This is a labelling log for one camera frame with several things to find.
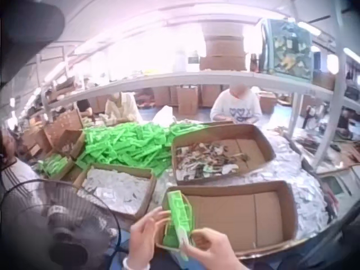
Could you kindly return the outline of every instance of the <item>white shelf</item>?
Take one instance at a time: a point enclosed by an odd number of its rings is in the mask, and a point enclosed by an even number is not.
[[[331,100],[332,97],[332,91],[328,89],[289,78],[246,71],[209,70],[200,72],[167,73],[144,76],[137,79],[124,79],[65,97],[63,100],[49,104],[49,107],[56,108],[91,97],[109,95],[121,91],[135,91],[137,89],[148,87],[177,86],[181,84],[232,84],[239,82],[248,86],[258,86],[272,92],[299,93],[301,95],[317,97],[325,101]],[[344,105],[360,111],[360,103],[357,103],[356,101],[344,98]]]

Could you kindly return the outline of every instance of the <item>left hand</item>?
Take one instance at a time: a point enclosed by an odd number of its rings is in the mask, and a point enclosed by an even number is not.
[[[170,211],[158,207],[147,213],[130,228],[128,266],[143,270],[154,256],[155,236],[159,228],[170,221]]]

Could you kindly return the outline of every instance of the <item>fan grille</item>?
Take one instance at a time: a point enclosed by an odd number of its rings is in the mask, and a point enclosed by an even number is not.
[[[109,230],[120,232],[115,216],[99,198],[79,197],[67,182],[19,184],[5,194],[0,210],[7,246],[40,269],[97,269],[107,258]]]

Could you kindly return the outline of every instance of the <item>wristband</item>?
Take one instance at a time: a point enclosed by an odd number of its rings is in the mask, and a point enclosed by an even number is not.
[[[123,266],[125,268],[125,270],[135,270],[135,269],[131,269],[130,267],[128,267],[128,257],[126,257],[124,260],[123,260]],[[150,270],[150,265],[147,264],[147,266],[142,269],[142,270]]]

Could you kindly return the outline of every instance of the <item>black hair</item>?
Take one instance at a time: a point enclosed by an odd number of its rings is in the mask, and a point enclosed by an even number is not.
[[[0,129],[0,164],[3,163],[5,158],[6,158],[6,149],[2,137],[2,130]]]

